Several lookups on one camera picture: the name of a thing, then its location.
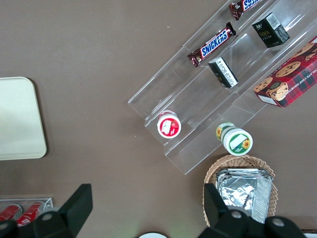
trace jar lid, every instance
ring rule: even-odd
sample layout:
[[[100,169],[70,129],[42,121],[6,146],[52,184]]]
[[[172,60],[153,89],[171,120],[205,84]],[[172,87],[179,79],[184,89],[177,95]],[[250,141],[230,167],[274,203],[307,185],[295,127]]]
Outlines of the jar lid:
[[[224,137],[224,147],[235,156],[247,154],[253,145],[252,136],[244,130],[233,130]]]
[[[167,139],[176,137],[181,127],[180,120],[173,114],[165,114],[158,120],[158,132]]]

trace red cookie box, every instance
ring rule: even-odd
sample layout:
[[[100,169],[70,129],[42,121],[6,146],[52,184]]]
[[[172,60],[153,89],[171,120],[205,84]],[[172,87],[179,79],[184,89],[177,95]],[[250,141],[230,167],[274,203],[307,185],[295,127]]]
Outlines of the red cookie box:
[[[253,90],[261,101],[284,108],[316,82],[317,36]]]

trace woven basket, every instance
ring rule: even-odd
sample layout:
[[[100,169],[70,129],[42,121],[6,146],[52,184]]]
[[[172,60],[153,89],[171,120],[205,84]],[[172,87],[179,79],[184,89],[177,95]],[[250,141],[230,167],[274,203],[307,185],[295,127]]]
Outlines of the woven basket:
[[[273,170],[266,164],[266,162],[249,155],[243,156],[233,156],[227,155],[219,160],[217,160],[208,170],[205,183],[213,183],[216,184],[216,174],[223,169],[233,169],[233,168],[256,168],[256,169],[265,169],[272,177],[275,177]],[[269,206],[267,216],[271,217],[275,214],[276,209],[276,201],[277,198],[277,188],[275,185],[272,185],[271,195],[269,198]],[[204,216],[207,226],[210,226],[209,221],[206,216],[205,207],[204,207]]]

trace red can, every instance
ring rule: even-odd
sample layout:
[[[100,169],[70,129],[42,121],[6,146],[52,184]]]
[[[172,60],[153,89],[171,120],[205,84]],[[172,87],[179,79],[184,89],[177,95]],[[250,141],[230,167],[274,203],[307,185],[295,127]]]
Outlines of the red can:
[[[18,204],[10,204],[0,212],[0,221],[16,220],[22,214],[22,208]]]
[[[16,222],[18,227],[25,226],[34,221],[44,210],[44,202],[34,202],[22,216],[20,216]]]

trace white tray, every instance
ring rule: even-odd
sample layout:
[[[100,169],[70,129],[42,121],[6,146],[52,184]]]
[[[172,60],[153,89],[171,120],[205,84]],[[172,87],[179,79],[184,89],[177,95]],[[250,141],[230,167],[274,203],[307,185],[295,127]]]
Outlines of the white tray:
[[[0,78],[0,160],[37,159],[46,149],[33,83]]]

